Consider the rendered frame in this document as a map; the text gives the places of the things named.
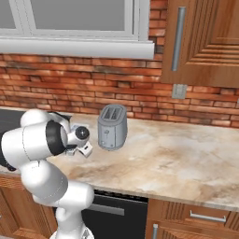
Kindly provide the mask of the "wooden drawer front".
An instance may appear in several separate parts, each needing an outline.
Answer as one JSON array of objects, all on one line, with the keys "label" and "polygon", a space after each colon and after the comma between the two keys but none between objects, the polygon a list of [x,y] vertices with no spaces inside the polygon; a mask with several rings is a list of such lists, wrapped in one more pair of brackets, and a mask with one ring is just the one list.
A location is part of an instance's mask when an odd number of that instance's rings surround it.
[{"label": "wooden drawer front", "polygon": [[[226,222],[215,222],[190,217],[190,210],[194,214],[216,218],[226,217]],[[226,232],[239,232],[239,212],[220,210],[191,204],[173,203],[163,200],[148,200],[148,219],[180,223],[207,229],[220,229]]]}]

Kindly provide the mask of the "white framed window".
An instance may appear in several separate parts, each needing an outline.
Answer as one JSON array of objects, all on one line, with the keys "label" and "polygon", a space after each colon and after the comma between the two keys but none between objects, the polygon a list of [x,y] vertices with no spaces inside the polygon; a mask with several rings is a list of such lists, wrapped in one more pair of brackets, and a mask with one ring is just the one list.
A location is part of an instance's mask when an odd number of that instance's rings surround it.
[{"label": "white framed window", "polygon": [[0,0],[0,36],[146,41],[149,0]]}]

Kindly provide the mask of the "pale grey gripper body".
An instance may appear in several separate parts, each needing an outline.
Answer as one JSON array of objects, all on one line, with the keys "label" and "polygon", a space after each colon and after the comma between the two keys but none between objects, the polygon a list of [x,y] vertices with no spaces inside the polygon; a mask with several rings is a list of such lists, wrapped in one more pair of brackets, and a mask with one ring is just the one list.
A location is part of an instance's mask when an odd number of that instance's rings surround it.
[{"label": "pale grey gripper body", "polygon": [[65,150],[65,154],[67,156],[74,156],[77,151],[77,146],[76,145],[68,145]]}]

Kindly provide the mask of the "grey wall socket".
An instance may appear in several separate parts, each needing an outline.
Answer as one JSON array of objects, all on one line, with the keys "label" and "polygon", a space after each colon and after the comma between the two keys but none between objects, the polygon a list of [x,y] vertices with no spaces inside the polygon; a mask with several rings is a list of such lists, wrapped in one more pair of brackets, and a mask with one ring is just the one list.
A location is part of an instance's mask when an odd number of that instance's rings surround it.
[{"label": "grey wall socket", "polygon": [[186,84],[174,84],[172,90],[173,99],[185,99],[187,94],[187,85]]}]

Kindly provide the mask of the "black hob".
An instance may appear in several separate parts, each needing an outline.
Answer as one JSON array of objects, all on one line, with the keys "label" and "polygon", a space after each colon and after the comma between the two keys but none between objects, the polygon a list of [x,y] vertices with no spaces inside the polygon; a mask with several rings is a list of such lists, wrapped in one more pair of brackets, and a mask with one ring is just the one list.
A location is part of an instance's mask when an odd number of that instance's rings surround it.
[{"label": "black hob", "polygon": [[63,153],[70,121],[54,111],[0,109],[0,165],[16,171],[32,161]]}]

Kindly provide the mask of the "white window sill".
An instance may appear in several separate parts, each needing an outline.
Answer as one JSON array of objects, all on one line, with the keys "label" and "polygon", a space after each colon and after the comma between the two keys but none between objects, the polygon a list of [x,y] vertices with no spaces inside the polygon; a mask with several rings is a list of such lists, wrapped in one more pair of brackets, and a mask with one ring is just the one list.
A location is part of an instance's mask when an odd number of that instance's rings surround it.
[{"label": "white window sill", "polygon": [[152,60],[154,43],[2,38],[0,53]]}]

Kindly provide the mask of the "wooden base cupboard door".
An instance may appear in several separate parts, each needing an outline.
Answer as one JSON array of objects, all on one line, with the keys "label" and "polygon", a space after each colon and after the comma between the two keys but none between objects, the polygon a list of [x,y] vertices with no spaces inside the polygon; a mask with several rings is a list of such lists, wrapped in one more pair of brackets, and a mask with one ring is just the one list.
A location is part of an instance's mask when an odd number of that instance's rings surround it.
[{"label": "wooden base cupboard door", "polygon": [[53,209],[35,203],[19,176],[0,174],[0,235],[49,239],[56,230]]},{"label": "wooden base cupboard door", "polygon": [[153,239],[153,226],[156,225],[156,239],[239,239],[239,232],[225,232],[193,227],[185,224],[147,220],[146,239]]}]

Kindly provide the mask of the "grey two-slot toaster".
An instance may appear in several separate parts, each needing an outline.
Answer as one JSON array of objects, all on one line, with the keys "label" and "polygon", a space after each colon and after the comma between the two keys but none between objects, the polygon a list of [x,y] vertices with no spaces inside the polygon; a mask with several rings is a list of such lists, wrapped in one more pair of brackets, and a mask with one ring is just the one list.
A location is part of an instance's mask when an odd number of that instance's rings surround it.
[{"label": "grey two-slot toaster", "polygon": [[124,105],[106,105],[98,117],[98,145],[105,150],[123,147],[128,133]]}]

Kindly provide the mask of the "black dishwasher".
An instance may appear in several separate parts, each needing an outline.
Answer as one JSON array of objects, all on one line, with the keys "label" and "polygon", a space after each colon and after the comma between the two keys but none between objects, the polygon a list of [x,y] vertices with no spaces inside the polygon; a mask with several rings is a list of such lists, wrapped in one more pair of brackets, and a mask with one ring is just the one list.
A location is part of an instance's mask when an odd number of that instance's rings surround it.
[{"label": "black dishwasher", "polygon": [[124,209],[124,216],[83,210],[83,220],[94,239],[145,239],[147,198],[95,190],[93,204]]}]

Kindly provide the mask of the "wooden wall cupboard door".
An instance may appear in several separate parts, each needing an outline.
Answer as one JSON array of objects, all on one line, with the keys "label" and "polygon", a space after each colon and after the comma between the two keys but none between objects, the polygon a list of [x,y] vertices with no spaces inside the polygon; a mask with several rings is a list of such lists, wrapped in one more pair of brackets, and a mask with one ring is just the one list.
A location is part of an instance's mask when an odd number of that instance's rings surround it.
[{"label": "wooden wall cupboard door", "polygon": [[[187,10],[174,72],[179,7]],[[239,0],[168,0],[162,82],[239,88]]]}]

